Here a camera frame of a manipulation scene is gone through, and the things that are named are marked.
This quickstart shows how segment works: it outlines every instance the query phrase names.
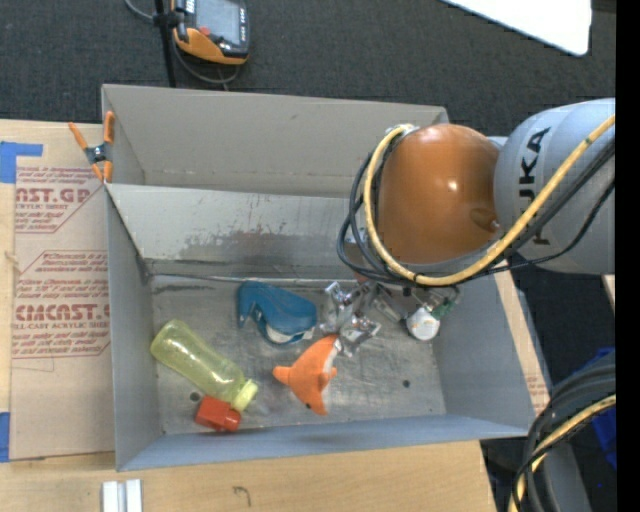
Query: blue tape dispenser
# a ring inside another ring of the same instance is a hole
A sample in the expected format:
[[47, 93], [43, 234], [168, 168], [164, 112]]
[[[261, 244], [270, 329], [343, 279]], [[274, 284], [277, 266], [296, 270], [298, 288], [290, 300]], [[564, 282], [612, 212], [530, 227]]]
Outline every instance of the blue tape dispenser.
[[316, 325], [313, 302], [277, 286], [247, 281], [238, 288], [238, 325], [252, 317], [271, 343], [287, 345], [310, 338]]

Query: metal bracket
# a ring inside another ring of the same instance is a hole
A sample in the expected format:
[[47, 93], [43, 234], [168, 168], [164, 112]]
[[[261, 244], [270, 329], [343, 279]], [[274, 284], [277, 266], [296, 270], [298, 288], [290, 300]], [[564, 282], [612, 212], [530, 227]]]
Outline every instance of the metal bracket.
[[347, 293], [335, 281], [325, 289], [325, 293], [324, 321], [319, 327], [325, 334], [337, 333], [334, 346], [338, 353], [353, 357], [360, 345], [380, 330], [381, 325], [366, 316], [378, 294], [378, 284], [365, 281]]
[[101, 512], [142, 512], [142, 480], [103, 482]]

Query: blue plastic object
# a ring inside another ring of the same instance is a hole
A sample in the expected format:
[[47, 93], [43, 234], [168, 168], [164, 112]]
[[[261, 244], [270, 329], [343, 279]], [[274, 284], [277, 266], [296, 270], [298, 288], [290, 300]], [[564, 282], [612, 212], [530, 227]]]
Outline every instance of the blue plastic object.
[[[590, 366], [595, 363], [601, 357], [609, 354], [613, 348], [602, 348], [598, 350], [596, 357], [594, 357], [591, 361], [589, 361], [583, 368]], [[616, 426], [616, 408], [612, 407], [611, 409], [599, 414], [592, 421], [593, 429], [596, 432], [596, 436], [598, 437], [598, 441], [600, 442], [600, 447], [604, 452], [605, 459], [613, 466], [613, 468], [618, 470], [618, 450], [617, 450], [617, 426]]]
[[0, 413], [0, 462], [9, 462], [9, 413]]
[[316, 325], [316, 306], [288, 290], [257, 281], [238, 288], [238, 325], [253, 318], [260, 333], [271, 343], [300, 341]]

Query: yellow plastic bottle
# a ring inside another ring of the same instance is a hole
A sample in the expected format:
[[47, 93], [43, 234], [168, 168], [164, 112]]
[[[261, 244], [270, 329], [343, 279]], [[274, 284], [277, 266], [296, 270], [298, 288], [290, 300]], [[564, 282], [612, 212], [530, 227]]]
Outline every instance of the yellow plastic bottle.
[[258, 392], [233, 361], [220, 355], [182, 320], [167, 322], [151, 343], [151, 353], [205, 394], [242, 412]]

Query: cardboard sheet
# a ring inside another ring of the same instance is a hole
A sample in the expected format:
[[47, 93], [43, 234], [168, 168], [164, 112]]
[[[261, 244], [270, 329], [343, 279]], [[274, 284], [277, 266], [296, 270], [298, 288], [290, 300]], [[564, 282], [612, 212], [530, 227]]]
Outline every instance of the cardboard sheet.
[[[89, 145], [102, 142], [101, 125], [78, 127]], [[112, 450], [105, 191], [66, 123], [1, 121], [0, 137], [42, 146], [39, 157], [15, 159], [15, 234], [4, 255], [13, 272], [9, 458]]]

